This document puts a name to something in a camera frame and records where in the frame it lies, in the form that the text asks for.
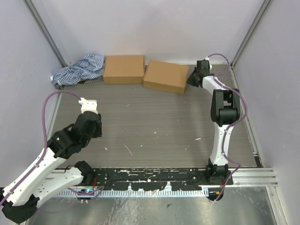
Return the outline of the brown cardboard box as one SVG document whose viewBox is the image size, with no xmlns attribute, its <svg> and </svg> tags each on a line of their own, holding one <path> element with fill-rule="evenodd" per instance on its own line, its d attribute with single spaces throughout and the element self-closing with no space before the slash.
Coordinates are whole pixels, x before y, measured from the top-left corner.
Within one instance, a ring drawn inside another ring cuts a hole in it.
<svg viewBox="0 0 300 225">
<path fill-rule="evenodd" d="M 144 55 L 106 56 L 103 80 L 106 84 L 141 84 L 144 66 Z"/>
</svg>

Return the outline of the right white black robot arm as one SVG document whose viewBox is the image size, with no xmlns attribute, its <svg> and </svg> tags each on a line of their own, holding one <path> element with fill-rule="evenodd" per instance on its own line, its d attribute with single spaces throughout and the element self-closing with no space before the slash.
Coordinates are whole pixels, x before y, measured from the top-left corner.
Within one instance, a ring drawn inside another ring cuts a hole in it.
<svg viewBox="0 0 300 225">
<path fill-rule="evenodd" d="M 215 133 L 205 178 L 210 184 L 216 185 L 228 175 L 228 149 L 234 124 L 240 119 L 240 97 L 238 89 L 224 85 L 210 69 L 208 59 L 198 60 L 187 78 L 187 84 L 201 87 L 212 96 L 210 118 Z"/>
</svg>

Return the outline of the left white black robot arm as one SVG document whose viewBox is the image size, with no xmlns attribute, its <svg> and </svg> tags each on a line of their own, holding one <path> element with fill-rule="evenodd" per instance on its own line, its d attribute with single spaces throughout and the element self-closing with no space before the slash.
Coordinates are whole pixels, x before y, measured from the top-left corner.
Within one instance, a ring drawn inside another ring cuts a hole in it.
<svg viewBox="0 0 300 225">
<path fill-rule="evenodd" d="M 75 163 L 51 181 L 44 180 L 73 154 L 87 147 L 91 139 L 101 136 L 101 114 L 91 111 L 80 114 L 74 124 L 53 133 L 36 160 L 15 181 L 1 188 L 0 204 L 4 216 L 20 224 L 55 194 L 71 186 L 91 185 L 95 172 L 85 161 Z"/>
</svg>

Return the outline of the brown cardboard blanks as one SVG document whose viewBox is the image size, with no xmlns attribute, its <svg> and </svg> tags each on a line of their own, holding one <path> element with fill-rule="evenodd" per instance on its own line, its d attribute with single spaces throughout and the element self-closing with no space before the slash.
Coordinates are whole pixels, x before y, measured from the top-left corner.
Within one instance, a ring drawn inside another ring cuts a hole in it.
<svg viewBox="0 0 300 225">
<path fill-rule="evenodd" d="M 184 94 L 189 66 L 150 60 L 144 75 L 145 88 Z"/>
</svg>

